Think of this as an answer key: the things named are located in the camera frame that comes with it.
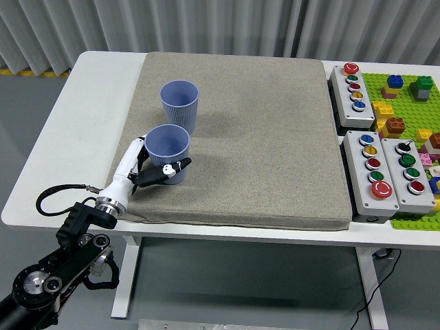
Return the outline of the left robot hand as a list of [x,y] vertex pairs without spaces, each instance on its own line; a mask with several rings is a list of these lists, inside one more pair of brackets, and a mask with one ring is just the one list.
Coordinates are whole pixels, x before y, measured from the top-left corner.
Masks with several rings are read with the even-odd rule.
[[122,214],[128,208],[128,199],[135,186],[140,188],[162,184],[174,179],[191,163],[189,157],[165,165],[140,170],[143,164],[141,156],[145,156],[144,137],[138,137],[129,145],[118,164],[111,183],[98,194],[96,208],[106,212]]

